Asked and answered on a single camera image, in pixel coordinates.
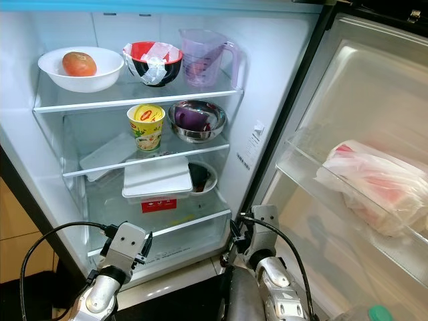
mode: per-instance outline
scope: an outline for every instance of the red and black bowl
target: red and black bowl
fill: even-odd
[[[141,57],[142,55],[147,54],[154,44],[155,44],[154,41],[142,41],[142,42],[135,42],[132,44],[130,57],[132,58],[135,69],[138,72],[138,75],[140,77],[145,75],[145,73],[148,70],[147,62],[145,60],[142,60]],[[165,71],[167,72],[167,74],[163,77],[163,79],[159,83],[155,85],[147,84],[147,86],[162,87],[162,86],[165,86],[165,84],[172,82],[177,77],[177,75],[180,72],[181,60],[183,59],[183,52],[178,48],[175,48],[175,49],[179,51],[178,59],[170,60],[169,53],[167,53],[165,57],[159,57],[160,59],[166,60]],[[128,69],[133,76],[136,76],[134,75],[134,72],[132,72],[132,70],[129,68],[129,66],[128,66]]]

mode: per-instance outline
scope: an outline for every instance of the stainless steel bowl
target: stainless steel bowl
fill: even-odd
[[[195,132],[179,127],[175,124],[175,108],[181,107],[189,110],[197,111],[208,116],[207,124],[211,130],[204,132]],[[226,124],[226,113],[223,109],[210,102],[202,100],[183,100],[171,106],[168,110],[168,118],[171,122],[173,132],[185,142],[202,143],[214,139],[221,133]]]

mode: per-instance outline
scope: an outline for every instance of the yellow cup lid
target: yellow cup lid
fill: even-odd
[[[162,107],[153,104],[141,104],[135,110],[134,120],[137,122],[156,122],[164,117]]]

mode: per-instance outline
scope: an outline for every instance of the refrigerator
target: refrigerator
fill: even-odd
[[[396,320],[426,320],[426,229],[406,226],[399,237],[381,235],[341,193],[314,179],[345,140],[428,164],[424,7],[423,1],[399,8],[382,1],[1,1],[2,175],[42,232],[71,221],[129,221],[153,231],[148,263],[124,288],[222,253],[230,219],[252,205],[274,204],[327,315],[380,303]],[[149,88],[123,68],[113,87],[79,94],[59,88],[37,66],[41,55],[61,47],[121,53],[127,43],[161,41],[180,48],[179,29],[192,28],[221,33],[239,47],[236,86],[227,54],[210,88],[187,85],[182,71],[165,87]],[[166,121],[159,151],[137,162],[203,161],[218,174],[212,191],[177,199],[176,209],[145,213],[122,196],[124,169],[134,163],[80,166],[129,130],[131,106],[167,110],[192,99],[225,110],[221,135],[184,143]],[[106,174],[88,180],[99,172]],[[104,242],[98,231],[83,227],[51,239],[60,258],[85,276],[100,262]],[[302,285],[285,243],[278,240],[276,247]]]

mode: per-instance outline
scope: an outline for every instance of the black cable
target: black cable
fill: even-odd
[[[76,225],[94,226],[94,227],[99,227],[102,230],[105,230],[107,228],[107,226],[105,226],[103,224],[92,223],[92,222],[72,222],[72,223],[67,223],[67,224],[60,225],[60,226],[56,227],[55,229],[52,229],[51,231],[47,232],[45,235],[43,235],[42,237],[40,237],[34,243],[34,245],[28,250],[27,254],[25,255],[24,260],[22,261],[21,275],[19,276],[19,299],[20,299],[20,302],[21,302],[21,313],[22,313],[22,320],[23,321],[27,321],[27,315],[25,313],[25,304],[24,304],[24,277],[25,277],[25,268],[27,267],[27,262],[28,262],[29,257],[32,255],[32,253],[34,252],[34,250],[36,249],[36,247],[39,246],[39,244],[46,237],[48,237],[51,234],[54,234],[54,233],[58,232],[60,229],[64,229],[66,227],[76,226]],[[60,320],[59,317],[53,319],[52,321],[57,321],[57,320]]]
[[[319,321],[317,315],[315,315],[315,313],[314,313],[314,307],[312,305],[312,297],[310,295],[308,276],[306,275],[305,267],[303,266],[302,259],[300,258],[300,255],[297,252],[297,249],[294,246],[293,242],[287,237],[287,235],[285,235],[279,229],[270,225],[269,223],[266,223],[264,221],[260,221],[259,219],[254,219],[253,217],[248,217],[248,216],[242,216],[239,219],[243,219],[246,221],[251,221],[251,222],[257,223],[259,225],[263,225],[264,227],[266,227],[266,228],[270,229],[271,231],[277,233],[288,244],[288,246],[290,246],[290,248],[293,251],[294,256],[296,257],[296,261],[299,265],[300,273],[302,273],[303,283],[305,285],[305,291],[306,291],[306,299],[308,301],[309,318],[311,321]]]
[[[66,311],[64,311],[63,314],[61,314],[60,316],[57,316],[56,318],[53,318],[51,321],[60,321],[64,316],[66,316],[66,314],[68,313],[68,311],[70,311],[70,309],[72,308],[72,306],[70,305]]]

